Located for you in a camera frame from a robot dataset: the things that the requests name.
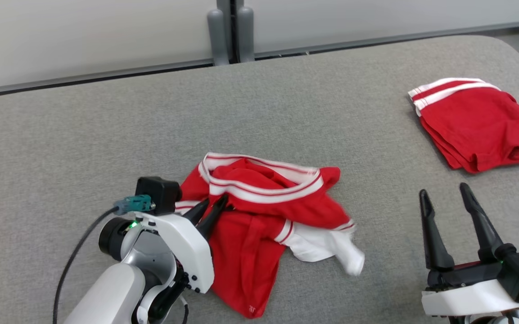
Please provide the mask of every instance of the black cable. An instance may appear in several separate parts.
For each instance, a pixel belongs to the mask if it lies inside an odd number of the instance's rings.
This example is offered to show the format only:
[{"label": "black cable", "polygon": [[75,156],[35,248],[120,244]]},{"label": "black cable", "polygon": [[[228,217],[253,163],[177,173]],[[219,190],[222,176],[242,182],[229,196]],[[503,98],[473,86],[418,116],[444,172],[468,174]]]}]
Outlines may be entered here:
[{"label": "black cable", "polygon": [[185,314],[183,315],[183,322],[181,322],[181,324],[187,324],[187,315],[189,315],[189,307],[185,304]]},{"label": "black cable", "polygon": [[[93,224],[91,224],[91,226],[89,226],[89,228],[85,231],[83,236],[81,236],[81,239],[78,242],[78,244],[76,245],[76,248],[73,249],[72,256],[69,257],[68,263],[65,265],[65,268],[63,269],[63,273],[61,274],[61,278],[59,279],[59,283],[57,285],[57,290],[55,291],[55,301],[53,302],[53,324],[57,324],[57,313],[58,313],[58,308],[59,308],[59,294],[61,294],[61,287],[63,286],[65,277],[68,274],[69,267],[72,266],[73,260],[76,258],[77,253],[79,252],[81,246],[83,245],[83,243],[85,242],[85,240],[87,239],[89,234],[91,234],[91,232],[93,232],[93,229],[95,229],[95,227],[98,226],[99,223],[101,223],[101,221],[103,219],[105,219],[105,217],[109,216],[109,214],[111,214],[111,213],[116,212],[118,209],[119,209],[119,207],[113,207],[112,209],[109,209],[109,211],[106,211],[101,216],[97,217],[97,219],[93,222]],[[185,314],[184,322],[185,322],[185,320],[187,320],[187,313]]]}]

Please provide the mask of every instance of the folded red cloth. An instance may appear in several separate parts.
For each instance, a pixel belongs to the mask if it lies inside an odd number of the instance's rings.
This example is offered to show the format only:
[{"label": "folded red cloth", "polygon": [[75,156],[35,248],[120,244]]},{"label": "folded red cloth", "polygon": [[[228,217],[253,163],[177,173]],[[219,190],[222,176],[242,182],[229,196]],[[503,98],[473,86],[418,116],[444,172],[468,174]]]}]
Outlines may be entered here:
[{"label": "folded red cloth", "polygon": [[408,92],[421,125],[452,169],[519,163],[519,105],[480,79],[444,78]]}]

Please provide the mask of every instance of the teal connector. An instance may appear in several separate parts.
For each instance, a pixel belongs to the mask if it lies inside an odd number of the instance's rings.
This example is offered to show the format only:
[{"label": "teal connector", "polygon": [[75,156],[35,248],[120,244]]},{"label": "teal connector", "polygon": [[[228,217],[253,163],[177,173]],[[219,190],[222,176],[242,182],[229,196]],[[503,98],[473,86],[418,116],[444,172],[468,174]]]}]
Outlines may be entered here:
[{"label": "teal connector", "polygon": [[128,212],[148,212],[155,208],[155,204],[152,203],[151,197],[148,195],[125,197],[116,201],[113,205],[119,207],[114,212],[115,215],[123,215]]}]

